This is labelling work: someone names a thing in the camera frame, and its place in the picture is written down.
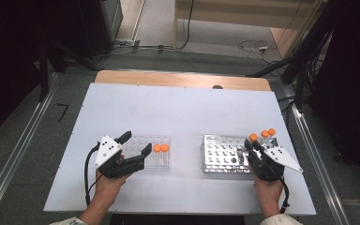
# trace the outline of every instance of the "white table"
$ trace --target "white table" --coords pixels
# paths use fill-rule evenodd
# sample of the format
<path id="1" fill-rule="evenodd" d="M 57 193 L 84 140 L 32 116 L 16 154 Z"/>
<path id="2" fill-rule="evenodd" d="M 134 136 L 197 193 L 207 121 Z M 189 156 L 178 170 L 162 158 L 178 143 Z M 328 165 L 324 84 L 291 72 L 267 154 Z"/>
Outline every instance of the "white table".
<path id="1" fill-rule="evenodd" d="M 142 73 L 135 76 L 138 81 L 143 79 Z M 189 75 L 194 82 L 195 77 L 206 79 L 209 76 Z M 201 144 L 204 134 L 247 136 L 267 128 L 277 130 L 279 144 L 296 158 L 273 92 L 91 83 L 44 210 L 84 210 L 83 166 L 87 153 L 102 135 L 116 138 L 131 130 L 134 135 L 170 136 L 171 166 L 170 169 L 144 169 L 133 174 L 109 212 L 261 213 L 253 181 L 215 179 L 202 172 Z M 89 165 L 89 184 L 95 179 L 95 157 L 96 154 Z M 315 215 L 303 175 L 285 169 L 285 179 L 291 193 L 291 207 L 287 213 Z"/>

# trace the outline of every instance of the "human hand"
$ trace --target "human hand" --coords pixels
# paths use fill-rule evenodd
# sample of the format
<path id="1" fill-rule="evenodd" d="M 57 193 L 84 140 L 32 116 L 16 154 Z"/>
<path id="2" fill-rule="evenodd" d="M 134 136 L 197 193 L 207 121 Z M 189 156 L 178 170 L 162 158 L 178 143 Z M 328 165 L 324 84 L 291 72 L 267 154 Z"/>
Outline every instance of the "human hand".
<path id="1" fill-rule="evenodd" d="M 282 183 L 278 180 L 273 182 L 263 181 L 256 175 L 252 168 L 250 168 L 250 170 L 255 177 L 253 186 L 256 189 L 262 214 L 266 218 L 280 214 L 278 202 L 283 189 Z"/>
<path id="2" fill-rule="evenodd" d="M 128 174 L 120 178 L 107 178 L 96 170 L 96 191 L 95 197 L 98 197 L 109 206 L 113 205 L 115 202 L 116 196 L 119 194 L 121 187 L 126 183 L 126 180 L 132 175 Z"/>
<path id="3" fill-rule="evenodd" d="M 101 223 L 107 210 L 115 202 L 116 196 L 119 194 L 121 187 L 131 176 L 128 174 L 120 178 L 107 178 L 96 170 L 96 191 L 95 197 L 87 206 L 86 210 L 80 216 L 80 219 L 89 225 L 97 225 Z"/>

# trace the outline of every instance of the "black curtain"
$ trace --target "black curtain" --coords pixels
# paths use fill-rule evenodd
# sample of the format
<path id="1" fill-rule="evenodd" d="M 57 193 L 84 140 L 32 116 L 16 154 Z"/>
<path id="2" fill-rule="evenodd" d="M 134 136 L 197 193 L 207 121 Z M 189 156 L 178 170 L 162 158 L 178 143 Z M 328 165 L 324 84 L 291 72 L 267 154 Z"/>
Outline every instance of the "black curtain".
<path id="1" fill-rule="evenodd" d="M 39 82 L 31 1 L 0 1 L 0 126 Z"/>
<path id="2" fill-rule="evenodd" d="M 360 1 L 342 2 L 308 103 L 335 131 L 342 157 L 360 167 Z"/>

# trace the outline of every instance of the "sleeve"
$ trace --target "sleeve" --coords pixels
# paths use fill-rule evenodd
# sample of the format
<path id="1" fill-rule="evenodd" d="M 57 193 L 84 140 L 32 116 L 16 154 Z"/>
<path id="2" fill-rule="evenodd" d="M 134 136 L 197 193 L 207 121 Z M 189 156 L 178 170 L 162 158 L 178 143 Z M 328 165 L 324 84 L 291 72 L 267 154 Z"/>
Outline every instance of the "sleeve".
<path id="1" fill-rule="evenodd" d="M 72 217 L 72 218 L 63 220 L 61 222 L 52 223 L 51 225 L 87 225 L 87 224 L 76 217 Z"/>
<path id="2" fill-rule="evenodd" d="M 286 214 L 278 214 L 263 220 L 260 225 L 302 225 Z"/>

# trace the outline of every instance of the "wire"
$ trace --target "wire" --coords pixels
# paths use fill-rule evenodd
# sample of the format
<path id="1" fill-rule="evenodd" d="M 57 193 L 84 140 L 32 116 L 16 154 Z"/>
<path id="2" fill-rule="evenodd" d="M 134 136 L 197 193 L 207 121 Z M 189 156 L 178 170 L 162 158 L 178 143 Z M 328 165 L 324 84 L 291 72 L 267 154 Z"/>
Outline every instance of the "wire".
<path id="1" fill-rule="evenodd" d="M 282 40 L 283 34 L 284 34 L 285 31 L 291 26 L 291 24 L 293 23 L 294 19 L 296 18 L 297 13 L 299 12 L 300 7 L 302 6 L 302 1 L 303 1 L 303 0 L 300 0 L 300 2 L 299 2 L 299 7 L 298 7 L 297 10 L 294 12 L 294 15 L 293 15 L 293 18 L 292 18 L 291 22 L 289 22 L 289 24 L 286 26 L 286 28 L 282 31 L 282 34 L 280 35 L 279 41 L 278 41 L 277 44 L 280 43 L 280 41 Z"/>
<path id="2" fill-rule="evenodd" d="M 165 46 L 165 45 L 142 45 L 142 46 L 131 46 L 131 45 L 121 45 L 121 46 L 118 46 L 118 47 L 115 47 L 112 49 L 112 51 L 114 50 L 117 50 L 117 49 L 124 49 L 124 48 L 137 48 L 137 49 L 134 49 L 132 51 L 129 51 L 129 52 L 120 52 L 120 53 L 108 53 L 108 54 L 102 54 L 102 55 L 98 55 L 96 57 L 105 57 L 105 56 L 110 56 L 110 55 L 121 55 L 121 54 L 128 54 L 128 53 L 138 53 L 138 52 L 142 52 L 142 51 L 147 51 L 147 50 L 159 50 L 159 51 L 181 51 L 183 50 L 187 44 L 188 44 L 188 41 L 189 41 L 189 27 L 190 27 L 190 24 L 191 24 L 191 16 L 192 16 L 192 10 L 194 8 L 194 1 L 195 0 L 192 0 L 191 2 L 191 8 L 189 10 L 189 14 L 188 14 L 188 23 L 187 23 L 187 39 L 186 39 L 186 42 L 183 44 L 182 47 L 180 48 L 173 48 L 172 46 Z"/>
<path id="3" fill-rule="evenodd" d="M 267 163 L 265 163 L 265 161 L 261 160 L 261 163 L 264 164 L 265 167 L 267 167 L 268 169 L 270 169 L 270 171 L 274 174 L 274 176 L 279 180 L 280 183 L 282 183 L 282 186 L 283 186 L 283 190 L 285 191 L 285 199 L 282 203 L 282 206 L 280 208 L 280 213 L 283 214 L 285 213 L 285 210 L 286 208 L 288 208 L 290 205 L 288 204 L 288 200 L 289 200 L 289 196 L 290 196 L 290 193 L 289 193 L 289 189 L 288 189 L 288 186 L 286 185 L 285 183 L 285 178 L 283 175 L 278 175 L 276 173 L 276 171 L 274 171 L 274 169 L 268 165 Z"/>
<path id="4" fill-rule="evenodd" d="M 89 166 L 89 160 L 90 160 L 90 157 L 92 156 L 92 154 L 94 152 L 96 152 L 98 150 L 98 148 L 100 147 L 100 142 L 97 143 L 97 145 L 95 147 L 93 147 L 90 152 L 87 154 L 87 157 L 86 157 L 86 161 L 84 162 L 84 174 L 83 174 L 83 178 L 84 178 L 84 191 L 85 191 L 85 200 L 86 200 L 86 205 L 89 205 L 90 203 L 90 188 L 89 188 L 89 185 L 88 185 L 88 177 L 87 177 L 87 174 L 88 174 L 88 166 Z"/>
<path id="5" fill-rule="evenodd" d="M 245 50 L 244 49 L 244 46 L 242 44 L 244 43 L 248 43 L 248 42 L 252 42 L 252 45 L 251 45 L 251 50 Z M 264 45 L 264 47 L 266 47 L 266 49 L 264 49 L 262 51 L 262 53 L 258 53 L 254 47 L 254 45 L 256 43 L 261 43 L 261 42 L 264 42 L 266 43 L 266 45 Z M 238 49 L 242 50 L 242 51 L 245 51 L 245 52 L 254 52 L 257 56 L 259 56 L 262 60 L 264 60 L 265 62 L 269 63 L 269 64 L 274 64 L 273 62 L 263 58 L 263 54 L 271 47 L 271 42 L 268 41 L 268 40 L 244 40 L 242 42 L 240 42 L 239 44 L 236 45 L 238 47 Z"/>
<path id="6" fill-rule="evenodd" d="M 188 41 L 189 41 L 189 25 L 191 24 L 191 15 L 192 15 L 192 9 L 193 8 L 194 8 L 194 0 L 192 0 L 192 2 L 191 2 L 191 8 L 189 9 L 189 14 L 188 14 L 187 39 L 186 39 L 186 42 L 183 44 L 183 46 L 178 48 L 178 50 L 183 50 L 186 47 L 186 45 L 188 44 Z"/>
<path id="7" fill-rule="evenodd" d="M 279 70 L 279 68 L 277 68 L 277 69 L 276 69 L 276 72 L 277 72 L 277 74 L 278 74 L 278 75 L 279 75 L 279 77 L 280 77 L 280 76 L 282 76 L 282 73 L 281 73 L 281 72 L 279 72 L 278 70 Z M 271 72 L 270 72 L 270 74 L 271 74 L 271 76 L 273 76 L 273 77 L 277 77 L 277 75 L 273 74 L 273 71 L 271 71 Z"/>
<path id="8" fill-rule="evenodd" d="M 186 8 L 186 1 L 183 2 L 183 7 Z M 183 19 L 182 24 L 183 24 L 183 39 L 187 39 L 187 35 L 185 35 L 186 34 L 186 20 L 185 19 Z"/>
<path id="9" fill-rule="evenodd" d="M 308 91 L 313 92 L 315 90 L 314 80 L 318 75 L 318 71 L 321 68 L 322 60 L 319 59 L 319 56 L 322 52 L 323 46 L 329 41 L 332 36 L 332 32 L 327 32 L 324 34 L 322 40 L 318 43 L 317 47 L 314 49 L 313 53 L 309 57 L 309 60 L 306 61 L 304 67 L 302 68 L 303 72 L 301 75 L 304 75 L 305 78 L 305 87 Z"/>
<path id="10" fill-rule="evenodd" d="M 92 189 L 92 187 L 98 182 L 98 180 L 101 178 L 101 176 L 103 176 L 103 174 L 101 174 L 98 179 L 96 179 L 96 181 L 90 186 L 89 188 L 89 193 L 90 193 L 90 190 Z"/>
<path id="11" fill-rule="evenodd" d="M 314 15 L 314 13 L 310 13 L 310 14 L 309 14 L 309 16 L 308 16 L 308 18 L 307 18 L 307 20 L 306 20 L 307 23 L 308 23 L 309 19 L 311 19 L 312 15 Z M 301 45 L 302 45 L 303 37 L 304 37 L 306 31 L 307 31 L 307 30 L 305 30 L 304 33 L 303 33 L 303 35 L 300 37 L 300 40 L 299 40 L 299 48 L 300 48 Z"/>
<path id="12" fill-rule="evenodd" d="M 280 102 L 280 101 L 284 101 L 284 100 L 289 100 L 289 103 L 283 110 L 281 110 L 281 112 L 282 113 L 285 112 L 285 127 L 288 130 L 289 137 L 291 138 L 291 143 L 294 143 L 293 135 L 291 134 L 290 129 L 289 129 L 289 118 L 291 117 L 291 111 L 292 111 L 293 104 L 296 103 L 296 96 L 280 98 L 277 101 Z M 303 102 L 306 102 L 307 98 L 302 97 L 302 100 L 303 100 Z M 298 155 L 297 151 L 294 151 L 294 153 L 296 154 L 296 158 L 299 159 L 299 155 Z"/>

